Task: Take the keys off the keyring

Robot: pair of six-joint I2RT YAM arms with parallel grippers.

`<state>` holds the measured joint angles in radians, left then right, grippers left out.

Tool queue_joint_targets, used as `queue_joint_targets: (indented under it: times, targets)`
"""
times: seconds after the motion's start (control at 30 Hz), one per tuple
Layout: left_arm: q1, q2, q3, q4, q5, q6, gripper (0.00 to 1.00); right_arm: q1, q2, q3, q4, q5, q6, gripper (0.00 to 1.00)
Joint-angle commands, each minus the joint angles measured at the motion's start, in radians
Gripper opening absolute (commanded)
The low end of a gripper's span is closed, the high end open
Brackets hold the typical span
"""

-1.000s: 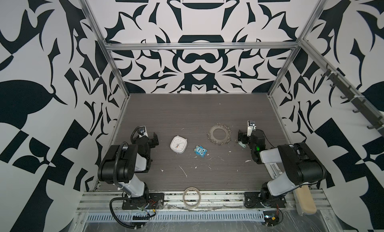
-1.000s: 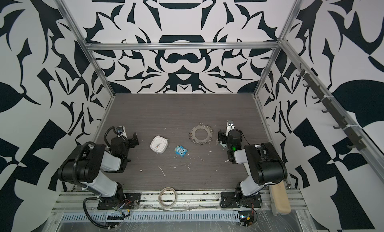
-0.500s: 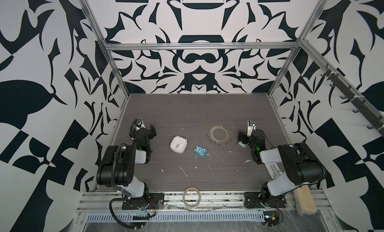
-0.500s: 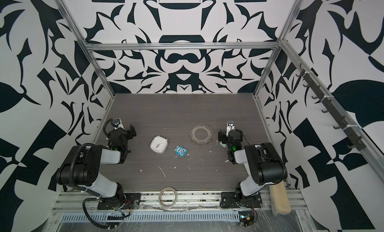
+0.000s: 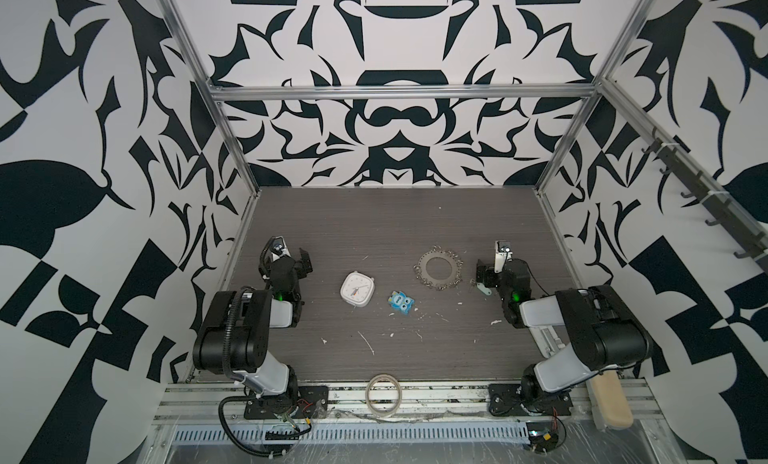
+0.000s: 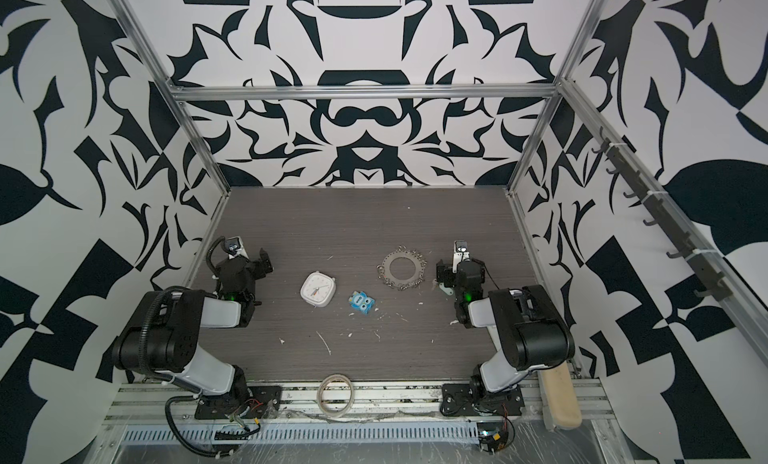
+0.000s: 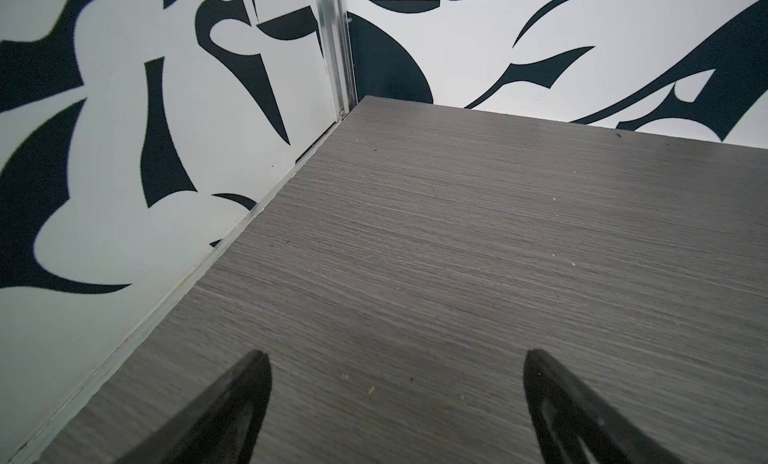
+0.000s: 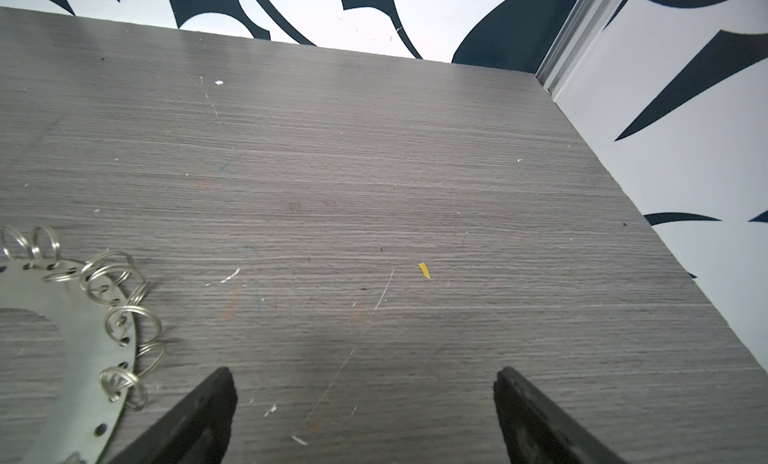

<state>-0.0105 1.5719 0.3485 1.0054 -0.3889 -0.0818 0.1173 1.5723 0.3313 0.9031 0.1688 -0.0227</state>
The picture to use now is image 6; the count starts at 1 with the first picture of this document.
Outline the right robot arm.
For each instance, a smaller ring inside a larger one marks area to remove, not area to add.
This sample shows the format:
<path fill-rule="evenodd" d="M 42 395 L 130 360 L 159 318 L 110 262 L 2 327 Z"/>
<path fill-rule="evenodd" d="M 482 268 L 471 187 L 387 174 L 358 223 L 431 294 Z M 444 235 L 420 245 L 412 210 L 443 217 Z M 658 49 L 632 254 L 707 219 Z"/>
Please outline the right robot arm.
<path fill-rule="evenodd" d="M 573 358 L 575 342 L 549 293 L 540 284 L 484 291 L 486 267 L 477 259 L 436 264 L 437 283 L 453 291 L 458 322 L 494 329 L 496 352 L 470 379 L 472 403 L 490 409 L 507 399 L 533 371 Z"/>

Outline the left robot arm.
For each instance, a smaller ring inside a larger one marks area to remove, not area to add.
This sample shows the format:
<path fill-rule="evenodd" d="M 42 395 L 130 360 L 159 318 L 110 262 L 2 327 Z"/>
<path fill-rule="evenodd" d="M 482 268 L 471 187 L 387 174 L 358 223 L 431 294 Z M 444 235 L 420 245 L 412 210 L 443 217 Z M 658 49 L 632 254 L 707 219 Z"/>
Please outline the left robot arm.
<path fill-rule="evenodd" d="M 199 343 L 203 329 L 245 328 L 255 308 L 256 281 L 273 272 L 266 250 L 252 260 L 236 239 L 226 240 L 228 258 L 212 264 L 215 290 L 172 286 L 146 293 L 110 357 L 120 370 L 174 384 L 222 408 L 251 398 L 244 371 L 225 363 Z"/>

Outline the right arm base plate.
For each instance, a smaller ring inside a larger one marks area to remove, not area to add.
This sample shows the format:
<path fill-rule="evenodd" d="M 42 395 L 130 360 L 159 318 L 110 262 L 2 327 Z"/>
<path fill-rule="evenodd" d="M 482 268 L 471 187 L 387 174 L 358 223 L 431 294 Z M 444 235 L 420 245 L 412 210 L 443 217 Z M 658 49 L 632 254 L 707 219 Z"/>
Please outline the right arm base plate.
<path fill-rule="evenodd" d="M 445 417 L 519 417 L 524 407 L 519 387 L 487 393 L 469 383 L 445 383 L 441 386 L 439 412 Z"/>

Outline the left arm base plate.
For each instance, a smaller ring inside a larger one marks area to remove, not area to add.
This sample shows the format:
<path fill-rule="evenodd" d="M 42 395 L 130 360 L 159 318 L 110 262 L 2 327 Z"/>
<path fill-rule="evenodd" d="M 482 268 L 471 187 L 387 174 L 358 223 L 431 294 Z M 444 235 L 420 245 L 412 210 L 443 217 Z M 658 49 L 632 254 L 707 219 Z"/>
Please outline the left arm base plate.
<path fill-rule="evenodd" d="M 267 418 L 281 407 L 283 388 L 279 385 L 248 386 L 242 397 L 234 394 L 203 396 L 197 404 L 197 420 L 227 419 L 237 413 L 243 419 Z"/>

